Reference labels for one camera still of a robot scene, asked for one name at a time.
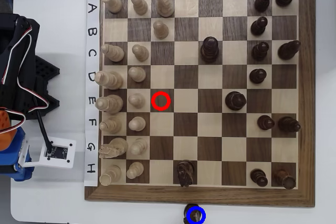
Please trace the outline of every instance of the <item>blue circle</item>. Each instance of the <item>blue circle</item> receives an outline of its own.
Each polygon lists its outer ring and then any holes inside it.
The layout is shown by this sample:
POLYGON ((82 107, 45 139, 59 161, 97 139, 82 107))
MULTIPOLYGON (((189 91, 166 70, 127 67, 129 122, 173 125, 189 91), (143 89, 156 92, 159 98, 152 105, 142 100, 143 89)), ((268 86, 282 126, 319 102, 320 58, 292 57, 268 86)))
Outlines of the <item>blue circle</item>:
POLYGON ((197 207, 197 206, 191 207, 189 208, 187 212, 186 218, 190 224, 202 224, 205 221, 205 211, 202 207, 197 207), (200 219, 200 221, 192 221, 190 218, 190 214, 192 213, 192 211, 196 211, 196 210, 200 211, 202 214, 202 218, 200 219))

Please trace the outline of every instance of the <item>red circle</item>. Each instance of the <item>red circle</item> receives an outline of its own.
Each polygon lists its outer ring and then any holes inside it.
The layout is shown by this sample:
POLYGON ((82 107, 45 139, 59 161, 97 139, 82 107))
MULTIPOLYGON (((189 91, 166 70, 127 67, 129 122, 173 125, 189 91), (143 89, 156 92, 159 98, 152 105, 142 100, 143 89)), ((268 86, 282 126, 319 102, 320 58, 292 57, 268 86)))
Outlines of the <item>red circle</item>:
POLYGON ((169 96, 166 92, 158 91, 158 92, 156 92, 156 93, 152 96, 151 103, 152 103, 152 106, 153 106, 156 110, 164 111, 164 110, 168 109, 169 106, 170 106, 170 103, 171 103, 170 96, 169 96), (155 103, 155 99, 156 99, 156 97, 158 97, 159 95, 163 95, 163 96, 166 97, 166 99, 167 99, 167 103, 166 103, 166 105, 163 106, 163 107, 159 107, 159 106, 157 106, 156 103, 155 103))

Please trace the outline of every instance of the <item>orange component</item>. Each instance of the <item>orange component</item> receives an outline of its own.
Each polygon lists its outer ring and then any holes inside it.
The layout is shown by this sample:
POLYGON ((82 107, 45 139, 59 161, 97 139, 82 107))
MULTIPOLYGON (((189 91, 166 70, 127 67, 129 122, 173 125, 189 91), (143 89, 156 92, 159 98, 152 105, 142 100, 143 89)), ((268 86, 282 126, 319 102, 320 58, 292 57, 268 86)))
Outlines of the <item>orange component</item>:
MULTIPOLYGON (((6 111, 0 111, 0 130, 9 128, 11 125, 8 113, 6 111)), ((0 134, 0 151, 7 149, 10 146, 14 136, 16 134, 16 129, 0 134)))

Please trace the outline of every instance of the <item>white table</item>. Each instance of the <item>white table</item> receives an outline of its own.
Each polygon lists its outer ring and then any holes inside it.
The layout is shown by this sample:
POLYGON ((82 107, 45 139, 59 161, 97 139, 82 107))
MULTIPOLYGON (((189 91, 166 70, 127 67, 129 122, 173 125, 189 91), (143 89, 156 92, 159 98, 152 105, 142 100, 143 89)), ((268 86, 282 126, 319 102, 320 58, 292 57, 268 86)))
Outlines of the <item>white table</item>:
MULTIPOLYGON (((205 223, 334 222, 336 106, 330 103, 336 95, 335 3, 317 0, 316 8, 316 207, 203 206, 205 223)), ((44 118, 47 132, 77 140, 77 153, 72 170, 37 168, 31 180, 12 181, 12 215, 19 221, 53 223, 182 223, 184 205, 84 201, 85 11, 86 0, 14 0, 14 13, 41 25, 37 55, 60 68, 60 76, 49 83, 49 93, 60 100, 60 107, 44 118)), ((24 130, 40 137, 37 122, 27 122, 24 130)), ((42 142, 33 141, 33 156, 42 142)))

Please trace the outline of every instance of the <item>chessboard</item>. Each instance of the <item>chessboard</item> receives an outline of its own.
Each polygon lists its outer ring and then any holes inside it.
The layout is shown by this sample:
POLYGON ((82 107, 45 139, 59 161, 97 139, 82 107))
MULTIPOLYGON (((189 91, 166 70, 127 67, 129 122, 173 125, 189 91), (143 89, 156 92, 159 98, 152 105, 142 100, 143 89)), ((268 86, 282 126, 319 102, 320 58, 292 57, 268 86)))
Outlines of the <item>chessboard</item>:
MULTIPOLYGON (((175 11, 170 17, 158 14, 157 0, 145 0, 148 11, 144 15, 134 11, 131 0, 120 1, 122 8, 116 14, 100 1, 99 38, 100 46, 118 46, 124 57, 114 62, 97 52, 96 72, 114 71, 123 79, 119 89, 99 88, 99 97, 118 95, 122 99, 122 109, 113 115, 121 129, 115 134, 99 130, 96 148, 123 138, 128 147, 142 139, 146 149, 140 155, 127 150, 114 158, 100 158, 98 186, 86 187, 85 199, 313 207, 314 0, 293 0, 287 7, 271 0, 262 13, 255 10, 255 0, 172 0, 175 11), (250 28, 261 16, 268 25, 263 34, 255 36, 250 28), (164 39, 154 34, 156 21, 168 27, 164 39), (219 47, 218 57, 210 63, 200 53, 208 36, 215 37, 219 47), (299 52, 282 60, 280 46, 293 40, 301 42, 299 52), (263 60, 256 60, 252 50, 261 42, 269 50, 263 60), (148 50, 145 61, 135 57, 134 45, 148 50), (135 82, 129 76, 132 67, 145 71, 143 81, 135 82), (249 78, 255 69, 267 73, 260 84, 249 78), (163 111, 151 102, 159 91, 171 100, 163 111), (240 110, 226 105, 225 98, 232 91, 246 98, 240 110), (129 102, 134 94, 144 97, 140 109, 129 102), (257 120, 262 115, 274 120, 273 128, 260 129, 257 120), (136 116, 145 120, 141 131, 129 127, 136 116), (301 130, 280 130, 278 122, 284 116, 298 120, 301 130), (194 168, 189 187, 181 187, 177 175, 176 167, 183 160, 194 168), (134 162, 144 170, 130 179, 126 174, 134 162), (120 179, 103 186, 99 177, 112 165, 120 168, 120 179), (265 173, 265 187, 252 181, 250 173, 256 169, 265 173), (296 181, 295 188, 286 190, 276 180, 280 169, 296 181)), ((167 98, 158 95, 154 103, 163 107, 167 98)), ((110 117, 99 112, 95 126, 110 117)))

